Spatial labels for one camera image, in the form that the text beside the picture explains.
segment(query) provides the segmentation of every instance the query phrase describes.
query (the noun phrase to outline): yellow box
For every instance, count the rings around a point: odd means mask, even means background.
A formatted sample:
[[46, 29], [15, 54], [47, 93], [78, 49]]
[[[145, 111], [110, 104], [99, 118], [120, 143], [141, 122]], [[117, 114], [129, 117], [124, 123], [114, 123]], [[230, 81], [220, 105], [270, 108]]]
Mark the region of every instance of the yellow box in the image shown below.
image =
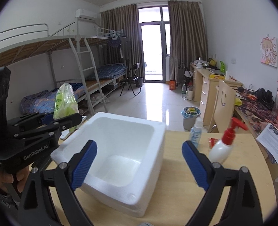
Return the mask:
[[225, 77], [224, 77], [224, 76], [216, 75], [216, 74], [209, 74], [209, 78], [225, 80]]

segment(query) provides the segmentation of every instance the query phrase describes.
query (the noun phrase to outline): brown curtain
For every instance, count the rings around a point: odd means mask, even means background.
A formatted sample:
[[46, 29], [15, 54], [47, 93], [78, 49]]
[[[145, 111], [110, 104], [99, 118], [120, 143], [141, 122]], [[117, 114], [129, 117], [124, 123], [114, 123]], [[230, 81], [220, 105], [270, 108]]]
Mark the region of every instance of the brown curtain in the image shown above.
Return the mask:
[[[143, 67], [143, 45], [141, 27], [139, 26], [139, 12], [136, 4], [111, 9], [101, 13], [101, 27], [110, 30], [124, 30], [125, 39], [122, 38], [123, 54], [128, 68], [140, 63], [137, 76], [145, 77]], [[120, 51], [107, 46], [105, 62], [121, 62]]]
[[207, 39], [197, 2], [168, 1], [171, 47], [170, 79], [177, 79], [178, 67], [202, 57], [207, 60]]

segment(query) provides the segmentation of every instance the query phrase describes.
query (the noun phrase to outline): chair backrest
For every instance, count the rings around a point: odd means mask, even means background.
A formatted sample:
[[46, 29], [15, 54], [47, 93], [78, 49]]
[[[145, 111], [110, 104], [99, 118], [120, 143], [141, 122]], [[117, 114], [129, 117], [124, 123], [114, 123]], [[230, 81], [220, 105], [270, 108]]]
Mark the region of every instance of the chair backrest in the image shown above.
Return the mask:
[[229, 126], [233, 116], [236, 92], [223, 80], [219, 82], [216, 108], [213, 114], [219, 133], [223, 133]]
[[130, 70], [129, 70], [129, 72], [128, 72], [128, 77], [134, 77], [135, 75], [136, 75], [136, 72], [137, 72], [137, 70], [139, 69], [139, 66], [140, 66], [140, 63], [136, 63], [136, 64], [134, 64], [131, 68], [130, 68]]

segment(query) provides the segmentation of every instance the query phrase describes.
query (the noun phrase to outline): patterned tablecloth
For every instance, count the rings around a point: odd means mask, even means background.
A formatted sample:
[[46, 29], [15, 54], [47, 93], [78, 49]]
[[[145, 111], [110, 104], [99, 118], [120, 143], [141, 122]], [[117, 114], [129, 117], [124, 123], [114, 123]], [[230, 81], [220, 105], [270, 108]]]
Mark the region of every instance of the patterned tablecloth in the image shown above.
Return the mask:
[[[241, 93], [243, 97], [247, 97], [247, 93]], [[239, 110], [244, 114], [249, 121], [251, 127], [259, 135], [268, 123], [273, 124], [278, 128], [278, 120], [276, 116], [264, 104], [259, 101], [242, 100], [242, 105], [238, 106]], [[270, 161], [276, 163], [274, 157], [267, 150]]]

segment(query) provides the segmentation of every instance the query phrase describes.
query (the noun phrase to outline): red bottle cap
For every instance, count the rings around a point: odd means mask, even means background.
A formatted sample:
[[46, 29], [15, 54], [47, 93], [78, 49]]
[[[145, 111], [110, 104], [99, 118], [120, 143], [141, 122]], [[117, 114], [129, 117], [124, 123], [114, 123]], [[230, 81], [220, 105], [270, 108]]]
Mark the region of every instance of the red bottle cap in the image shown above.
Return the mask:
[[235, 138], [235, 131], [234, 129], [236, 127], [240, 127], [244, 130], [248, 130], [248, 127], [246, 126], [246, 124], [244, 124], [243, 122], [241, 122], [240, 120], [238, 120], [237, 118], [233, 117], [231, 119], [231, 127], [228, 128], [225, 132], [223, 137], [221, 138], [222, 142], [226, 145], [231, 145], [233, 143], [233, 140]]

